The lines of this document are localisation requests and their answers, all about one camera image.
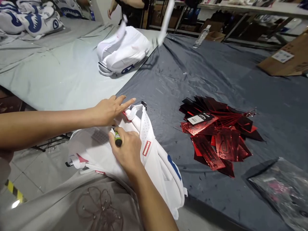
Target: label on box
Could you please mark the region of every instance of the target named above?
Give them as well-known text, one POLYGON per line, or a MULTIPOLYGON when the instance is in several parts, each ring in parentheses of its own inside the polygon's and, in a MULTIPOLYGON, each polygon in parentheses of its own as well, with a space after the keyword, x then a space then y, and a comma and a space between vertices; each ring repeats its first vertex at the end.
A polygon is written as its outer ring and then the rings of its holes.
POLYGON ((214 116, 211 114, 208 114, 206 112, 201 112, 193 117, 188 118, 187 120, 192 124, 192 125, 196 125, 199 123, 202 123, 204 121, 208 121, 213 119, 214 116))
POLYGON ((278 60, 281 63, 285 63, 286 61, 290 60, 293 57, 294 55, 284 50, 280 50, 272 56, 272 58, 274 58, 275 60, 278 60))

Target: stack of backpacks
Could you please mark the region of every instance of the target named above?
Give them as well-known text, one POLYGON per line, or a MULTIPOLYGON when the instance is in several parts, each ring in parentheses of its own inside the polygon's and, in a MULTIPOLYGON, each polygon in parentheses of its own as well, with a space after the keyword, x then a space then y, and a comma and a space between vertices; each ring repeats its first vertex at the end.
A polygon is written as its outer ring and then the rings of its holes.
MULTIPOLYGON (((63 15, 84 18, 75 0, 56 0, 63 15)), ((64 29, 60 15, 52 2, 41 0, 18 0, 16 5, 9 1, 0 4, 0 31, 7 35, 28 33, 35 39, 64 29)))

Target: pile of red tags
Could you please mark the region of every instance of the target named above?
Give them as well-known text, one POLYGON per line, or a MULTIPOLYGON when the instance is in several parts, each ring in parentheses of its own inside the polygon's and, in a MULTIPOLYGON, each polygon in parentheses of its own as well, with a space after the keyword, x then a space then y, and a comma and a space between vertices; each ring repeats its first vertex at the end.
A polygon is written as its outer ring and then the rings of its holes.
POLYGON ((191 135, 195 149, 194 159, 208 165, 213 171, 234 177, 233 163, 251 156, 245 139, 263 141, 248 118, 256 114, 238 111, 211 97, 195 96, 184 99, 179 111, 185 114, 181 123, 184 133, 191 135))

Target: black tag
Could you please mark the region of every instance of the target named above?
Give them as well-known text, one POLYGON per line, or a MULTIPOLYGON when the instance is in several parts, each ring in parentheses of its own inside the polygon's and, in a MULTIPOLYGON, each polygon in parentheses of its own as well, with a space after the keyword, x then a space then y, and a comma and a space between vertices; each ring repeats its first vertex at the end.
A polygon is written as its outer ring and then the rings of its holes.
POLYGON ((199 123, 202 123, 204 121, 209 121, 211 119, 213 119, 214 116, 209 114, 209 113, 206 113, 206 112, 201 112, 201 113, 198 113, 197 115, 195 116, 192 116, 192 117, 189 117, 187 120, 192 124, 192 125, 196 125, 196 124, 199 124, 199 123))

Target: plastic bag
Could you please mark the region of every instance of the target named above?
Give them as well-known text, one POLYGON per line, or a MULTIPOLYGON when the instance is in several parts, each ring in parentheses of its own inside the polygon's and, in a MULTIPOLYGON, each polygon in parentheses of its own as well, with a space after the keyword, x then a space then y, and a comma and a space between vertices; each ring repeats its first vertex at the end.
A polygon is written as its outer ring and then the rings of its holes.
POLYGON ((293 230, 308 230, 308 174, 279 158, 249 179, 293 230))

